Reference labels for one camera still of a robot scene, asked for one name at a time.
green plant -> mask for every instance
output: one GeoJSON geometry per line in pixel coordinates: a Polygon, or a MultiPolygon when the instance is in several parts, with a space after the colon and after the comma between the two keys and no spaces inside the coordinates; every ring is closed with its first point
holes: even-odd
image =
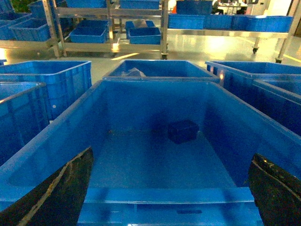
{"type": "Polygon", "coordinates": [[[16,13],[29,12],[28,4],[37,0],[11,0],[16,13]]]}

floor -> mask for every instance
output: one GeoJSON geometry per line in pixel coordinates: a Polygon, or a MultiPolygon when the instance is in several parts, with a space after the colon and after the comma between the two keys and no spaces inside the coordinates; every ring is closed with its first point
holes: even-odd
{"type": "MultiPolygon", "coordinates": [[[[254,42],[253,38],[170,35],[168,36],[168,59],[189,60],[202,67],[206,67],[205,61],[210,60],[275,62],[282,40],[261,40],[256,55],[252,53],[254,42]]],[[[108,53],[73,52],[68,53],[68,57],[62,57],[59,60],[92,61],[92,82],[95,83],[123,59],[159,59],[159,57],[159,53],[117,54],[112,58],[108,53]]],[[[3,58],[8,60],[8,64],[27,60],[56,60],[51,49],[41,52],[0,49],[0,59],[3,58]]],[[[301,66],[301,38],[293,38],[282,63],[301,66]]]]}

person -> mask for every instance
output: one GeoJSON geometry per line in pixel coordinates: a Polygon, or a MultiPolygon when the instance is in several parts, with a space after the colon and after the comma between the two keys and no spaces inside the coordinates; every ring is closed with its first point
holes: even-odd
{"type": "Polygon", "coordinates": [[[224,14],[224,10],[219,9],[218,6],[221,5],[221,0],[217,0],[212,6],[212,14],[219,13],[224,14]]]}

plastic bag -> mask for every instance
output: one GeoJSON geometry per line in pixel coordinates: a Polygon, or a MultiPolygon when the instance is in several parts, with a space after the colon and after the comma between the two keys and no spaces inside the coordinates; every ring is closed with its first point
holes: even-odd
{"type": "Polygon", "coordinates": [[[135,20],[133,24],[135,28],[148,27],[145,20],[135,20]]]}
{"type": "Polygon", "coordinates": [[[132,68],[131,70],[128,70],[127,72],[122,72],[122,77],[146,77],[145,74],[141,71],[139,71],[137,68],[132,68]]]}

blue plastic crate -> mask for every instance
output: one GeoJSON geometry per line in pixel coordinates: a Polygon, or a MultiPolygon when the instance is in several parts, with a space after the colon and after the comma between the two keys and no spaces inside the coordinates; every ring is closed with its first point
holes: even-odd
{"type": "Polygon", "coordinates": [[[0,66],[4,65],[4,62],[7,62],[7,60],[6,59],[0,60],[0,66]]]}
{"type": "Polygon", "coordinates": [[[71,8],[106,8],[106,0],[66,0],[71,8]]]}
{"type": "Polygon", "coordinates": [[[72,42],[105,43],[108,40],[108,30],[97,27],[77,27],[70,33],[72,42]]]}
{"type": "Polygon", "coordinates": [[[197,29],[204,28],[205,16],[169,14],[168,27],[174,29],[197,29]]]}
{"type": "MultiPolygon", "coordinates": [[[[145,22],[148,27],[155,27],[155,24],[152,20],[146,20],[145,22]]],[[[129,36],[129,32],[130,32],[131,28],[135,28],[133,21],[126,21],[125,29],[126,29],[126,33],[127,33],[127,39],[129,39],[128,36],[129,36]]]]}
{"type": "Polygon", "coordinates": [[[257,108],[301,136],[301,80],[255,80],[257,108]]]}
{"type": "Polygon", "coordinates": [[[44,20],[30,19],[9,27],[18,41],[47,41],[50,31],[44,20]]]}
{"type": "Polygon", "coordinates": [[[176,1],[177,14],[182,15],[210,15],[213,1],[176,1]]]}
{"type": "Polygon", "coordinates": [[[245,183],[253,154],[301,178],[300,137],[217,84],[99,81],[0,168],[0,207],[87,146],[95,161],[81,226],[258,226],[245,183]],[[168,124],[185,119],[200,132],[174,144],[168,124]]]}
{"type": "Polygon", "coordinates": [[[108,29],[107,20],[82,20],[77,27],[91,27],[91,28],[101,28],[108,29]]]}
{"type": "MultiPolygon", "coordinates": [[[[259,110],[261,102],[256,99],[257,88],[253,85],[254,80],[301,81],[301,67],[296,66],[235,61],[215,61],[206,64],[208,71],[221,78],[220,84],[225,89],[259,110]]],[[[270,112],[269,116],[277,120],[273,112],[270,112]]]]}
{"type": "Polygon", "coordinates": [[[130,29],[128,38],[131,44],[160,45],[161,32],[157,27],[130,29]]]}
{"type": "Polygon", "coordinates": [[[172,81],[212,81],[219,83],[219,78],[200,66],[184,60],[124,60],[103,80],[172,80],[172,81]],[[136,68],[145,77],[125,76],[136,68]]]}
{"type": "Polygon", "coordinates": [[[120,8],[159,9],[160,0],[120,0],[120,8]]]}
{"type": "Polygon", "coordinates": [[[28,61],[0,67],[0,81],[40,81],[47,84],[54,120],[91,87],[90,61],[28,61]]]}
{"type": "Polygon", "coordinates": [[[253,32],[288,32],[292,21],[292,16],[248,17],[246,30],[253,32]]]}
{"type": "Polygon", "coordinates": [[[15,36],[10,26],[31,18],[28,13],[0,13],[0,40],[10,40],[15,36]]]}
{"type": "Polygon", "coordinates": [[[14,8],[10,0],[1,0],[0,1],[0,13],[14,11],[14,8]]]}
{"type": "Polygon", "coordinates": [[[48,124],[47,89],[39,82],[0,82],[0,166],[48,124]]]}
{"type": "Polygon", "coordinates": [[[214,30],[229,30],[233,16],[229,15],[207,15],[205,16],[204,28],[214,30]]]}
{"type": "Polygon", "coordinates": [[[248,17],[246,15],[233,15],[231,29],[235,31],[245,31],[248,26],[248,17]]]}
{"type": "MultiPolygon", "coordinates": [[[[28,8],[31,11],[32,16],[34,18],[36,18],[36,19],[45,19],[46,18],[45,10],[44,10],[42,1],[36,1],[36,2],[33,2],[33,3],[29,4],[28,8]]],[[[52,15],[54,17],[55,12],[54,12],[53,7],[51,8],[51,12],[52,12],[52,15]]]]}

